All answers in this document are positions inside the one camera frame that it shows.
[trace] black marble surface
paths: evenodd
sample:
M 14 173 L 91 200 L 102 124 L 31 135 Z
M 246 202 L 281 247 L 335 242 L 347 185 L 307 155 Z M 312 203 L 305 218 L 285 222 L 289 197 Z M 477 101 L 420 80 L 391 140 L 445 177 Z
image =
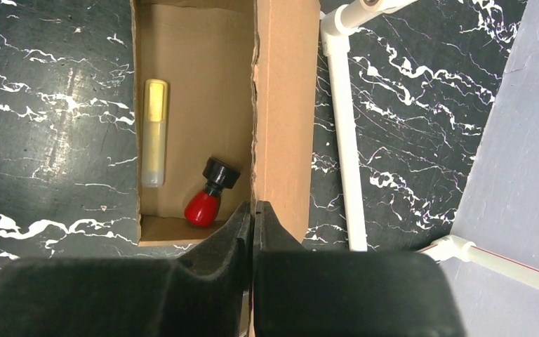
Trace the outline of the black marble surface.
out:
M 129 1 L 0 1 L 0 265 L 136 246 Z
M 329 13 L 348 1 L 322 0 Z M 448 234 L 525 0 L 419 0 L 350 38 L 369 250 Z M 347 248 L 327 60 L 319 52 L 311 249 Z
M 323 12 L 344 1 L 322 1 Z M 525 1 L 419 0 L 352 37 L 368 242 L 449 231 Z M 0 0 L 0 266 L 25 256 L 177 256 L 135 231 L 129 1 Z M 345 249 L 319 56 L 305 245 Z

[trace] pipe connector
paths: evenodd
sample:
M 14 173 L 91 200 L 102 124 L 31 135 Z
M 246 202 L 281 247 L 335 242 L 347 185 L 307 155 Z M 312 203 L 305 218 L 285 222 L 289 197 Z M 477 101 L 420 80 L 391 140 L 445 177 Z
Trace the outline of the pipe connector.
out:
M 456 257 L 464 262 L 470 262 L 468 249 L 475 246 L 476 244 L 472 241 L 455 235 L 446 235 L 433 241 L 430 246 L 418 252 L 430 256 L 435 261 L 445 261 Z
M 349 37 L 357 32 L 357 28 L 346 28 L 342 23 L 342 12 L 349 5 L 341 5 L 321 19 L 321 37 L 330 34 L 335 37 Z

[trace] red stripe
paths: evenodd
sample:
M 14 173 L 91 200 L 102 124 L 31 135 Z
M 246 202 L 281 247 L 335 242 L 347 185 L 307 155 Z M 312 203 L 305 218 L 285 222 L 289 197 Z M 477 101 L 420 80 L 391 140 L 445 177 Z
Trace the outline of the red stripe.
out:
M 492 251 L 487 251 L 486 249 L 482 249 L 482 248 L 480 248 L 480 247 L 478 247 L 478 246 L 472 246 L 471 248 L 478 249 L 479 251 L 483 251 L 484 253 L 488 253 L 488 254 L 491 254 L 491 255 L 493 255 L 493 256 L 497 256 L 498 258 L 502 258 L 503 260 L 509 261 L 509 262 L 511 262 L 511 263 L 515 263 L 515 264 L 520 265 L 520 266 L 522 266 L 522 267 L 526 267 L 526 268 L 528 268 L 528 269 L 530 269 L 530 270 L 533 270 L 533 271 L 535 271 L 535 272 L 539 272 L 539 269 L 530 267 L 529 265 L 524 265 L 523 263 L 517 262 L 517 261 L 512 260 L 512 259 L 510 259 L 510 258 L 506 258 L 506 257 L 501 256 L 501 255 L 499 255 L 499 254 L 495 254 L 495 253 L 493 253 Z
M 425 247 L 425 248 L 419 250 L 418 253 L 424 253 L 424 252 L 428 251 L 429 249 L 431 249 L 433 247 L 436 247 L 436 246 L 437 246 L 436 244 L 432 244 L 432 245 L 430 245 L 428 247 Z

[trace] black bottle cap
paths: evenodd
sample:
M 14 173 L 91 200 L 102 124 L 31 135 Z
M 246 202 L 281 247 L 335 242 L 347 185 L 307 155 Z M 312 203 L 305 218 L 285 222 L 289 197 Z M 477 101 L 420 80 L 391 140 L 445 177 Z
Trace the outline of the black bottle cap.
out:
M 238 172 L 234 167 L 214 158 L 210 157 L 206 168 L 203 172 L 204 177 L 210 183 L 214 183 L 223 188 L 233 188 L 234 184 L 237 183 L 241 173 Z

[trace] cardboard flap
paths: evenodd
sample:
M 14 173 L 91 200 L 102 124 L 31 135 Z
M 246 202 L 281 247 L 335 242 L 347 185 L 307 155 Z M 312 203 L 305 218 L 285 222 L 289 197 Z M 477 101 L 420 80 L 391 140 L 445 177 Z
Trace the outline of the cardboard flap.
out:
M 319 2 L 257 2 L 253 190 L 299 241 L 309 219 Z
M 224 225 L 215 221 L 211 227 L 197 228 L 185 219 L 143 216 L 139 246 L 163 246 L 172 244 L 197 244 Z

